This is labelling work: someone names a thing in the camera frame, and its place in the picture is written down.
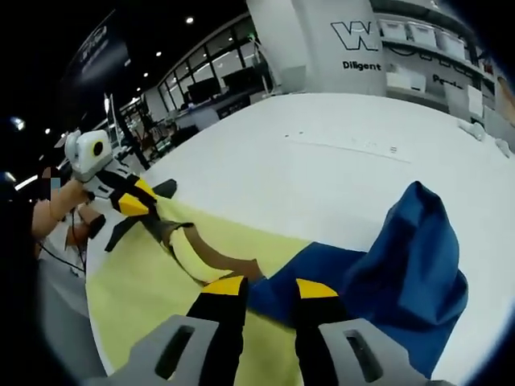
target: blue cloth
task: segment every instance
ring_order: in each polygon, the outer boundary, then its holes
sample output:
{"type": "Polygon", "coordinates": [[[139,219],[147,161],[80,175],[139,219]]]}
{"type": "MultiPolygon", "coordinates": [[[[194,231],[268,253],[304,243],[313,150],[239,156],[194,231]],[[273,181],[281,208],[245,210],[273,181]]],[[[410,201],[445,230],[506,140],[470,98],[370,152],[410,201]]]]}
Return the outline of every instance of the blue cloth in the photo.
{"type": "Polygon", "coordinates": [[[274,276],[251,285],[249,307],[291,326],[295,278],[324,283],[351,316],[400,343],[411,365],[430,378],[467,305],[458,258],[441,199],[416,182],[389,210],[367,253],[312,243],[274,276]]]}

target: white box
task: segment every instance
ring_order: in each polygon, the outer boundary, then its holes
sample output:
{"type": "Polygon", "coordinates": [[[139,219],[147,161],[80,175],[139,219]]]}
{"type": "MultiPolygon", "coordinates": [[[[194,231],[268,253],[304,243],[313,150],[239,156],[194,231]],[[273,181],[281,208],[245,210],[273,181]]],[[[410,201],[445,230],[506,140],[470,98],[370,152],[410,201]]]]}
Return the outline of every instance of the white box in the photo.
{"type": "Polygon", "coordinates": [[[395,72],[410,78],[410,86],[413,90],[426,92],[426,77],[420,72],[416,72],[398,65],[395,66],[395,72]]]}
{"type": "Polygon", "coordinates": [[[465,57],[465,42],[446,31],[439,32],[439,45],[447,54],[466,60],[465,57]]]}
{"type": "Polygon", "coordinates": [[[426,24],[408,22],[408,28],[413,36],[413,41],[419,44],[437,48],[435,29],[426,24]]]}
{"type": "Polygon", "coordinates": [[[386,85],[389,87],[407,88],[408,90],[411,90],[411,78],[397,72],[387,72],[386,85]]]}
{"type": "Polygon", "coordinates": [[[407,40],[406,25],[404,22],[393,20],[379,20],[383,35],[389,39],[407,40]]]}
{"type": "Polygon", "coordinates": [[[468,85],[468,111],[475,114],[478,117],[483,116],[483,93],[477,88],[468,85]]]}

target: person's hand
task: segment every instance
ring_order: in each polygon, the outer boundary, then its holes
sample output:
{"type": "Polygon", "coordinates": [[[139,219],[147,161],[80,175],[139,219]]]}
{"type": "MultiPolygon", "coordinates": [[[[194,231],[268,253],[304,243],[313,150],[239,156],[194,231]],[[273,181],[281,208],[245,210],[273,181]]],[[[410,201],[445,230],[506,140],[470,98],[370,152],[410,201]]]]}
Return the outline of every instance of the person's hand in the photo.
{"type": "Polygon", "coordinates": [[[74,207],[88,200],[88,194],[84,190],[82,183],[76,179],[71,179],[60,189],[51,192],[52,215],[60,219],[70,212],[74,207]]]}
{"type": "Polygon", "coordinates": [[[82,183],[71,179],[60,189],[51,192],[50,201],[39,201],[34,206],[32,235],[36,240],[46,237],[74,207],[88,200],[82,183]]]}

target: white table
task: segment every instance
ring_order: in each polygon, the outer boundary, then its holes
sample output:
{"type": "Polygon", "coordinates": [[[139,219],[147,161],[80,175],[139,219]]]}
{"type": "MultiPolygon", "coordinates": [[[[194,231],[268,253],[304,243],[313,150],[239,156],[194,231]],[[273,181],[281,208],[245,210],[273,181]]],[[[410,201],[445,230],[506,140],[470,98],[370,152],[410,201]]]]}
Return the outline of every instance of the white table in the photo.
{"type": "MultiPolygon", "coordinates": [[[[278,96],[199,133],[144,178],[153,185],[175,179],[175,197],[210,214],[357,250],[369,249],[388,209],[417,179],[443,199],[469,283],[468,306],[434,379],[462,384],[508,321],[515,298],[515,158],[505,158],[491,137],[476,141],[457,118],[375,96],[278,96]]],[[[122,218],[107,217],[89,245],[89,274],[106,258],[110,229],[122,218]]]]}

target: window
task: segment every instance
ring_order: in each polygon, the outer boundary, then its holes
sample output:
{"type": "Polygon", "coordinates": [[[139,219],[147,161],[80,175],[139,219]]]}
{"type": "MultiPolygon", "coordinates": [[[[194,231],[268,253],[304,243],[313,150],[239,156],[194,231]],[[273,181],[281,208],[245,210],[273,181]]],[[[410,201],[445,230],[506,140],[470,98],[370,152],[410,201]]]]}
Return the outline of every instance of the window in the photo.
{"type": "Polygon", "coordinates": [[[211,57],[216,56],[218,52],[227,48],[234,42],[232,41],[231,31],[226,30],[221,32],[218,36],[216,36],[213,40],[210,40],[206,46],[209,51],[209,55],[211,57]]]}
{"type": "Polygon", "coordinates": [[[203,62],[207,62],[208,58],[204,46],[193,52],[192,56],[188,58],[192,68],[199,67],[203,62]]]}
{"type": "Polygon", "coordinates": [[[179,83],[180,83],[180,87],[183,90],[184,94],[186,94],[187,87],[193,84],[193,79],[191,76],[186,76],[184,79],[180,80],[179,83]]]}
{"type": "Polygon", "coordinates": [[[170,88],[170,94],[174,99],[177,109],[180,109],[180,106],[182,106],[184,103],[184,98],[183,94],[180,92],[179,86],[177,85],[177,78],[175,78],[174,74],[171,74],[167,77],[167,84],[170,88]]]}
{"type": "Polygon", "coordinates": [[[161,93],[161,97],[163,97],[164,103],[167,106],[168,111],[175,110],[175,106],[171,101],[170,94],[167,90],[167,85],[164,82],[159,86],[159,92],[161,93]]]}
{"type": "Polygon", "coordinates": [[[175,70],[175,73],[177,74],[177,77],[179,79],[184,78],[188,73],[190,72],[189,67],[187,66],[187,63],[182,63],[180,66],[177,67],[175,70]]]}
{"type": "Polygon", "coordinates": [[[241,55],[245,61],[246,67],[253,67],[253,60],[256,53],[254,52],[253,43],[246,43],[240,47],[241,55]]]}
{"type": "Polygon", "coordinates": [[[215,66],[216,77],[222,88],[225,87],[225,83],[222,79],[224,76],[241,70],[241,61],[237,50],[226,52],[222,56],[214,59],[212,64],[215,66]]]}
{"type": "Polygon", "coordinates": [[[198,70],[195,70],[195,72],[193,73],[193,76],[195,77],[195,81],[197,81],[197,82],[201,82],[202,80],[206,80],[206,79],[214,77],[209,63],[206,63],[205,65],[200,67],[198,70]]]}
{"type": "Polygon", "coordinates": [[[244,40],[249,37],[250,34],[256,35],[256,27],[252,23],[251,18],[241,20],[235,27],[236,37],[238,40],[244,40]]]}

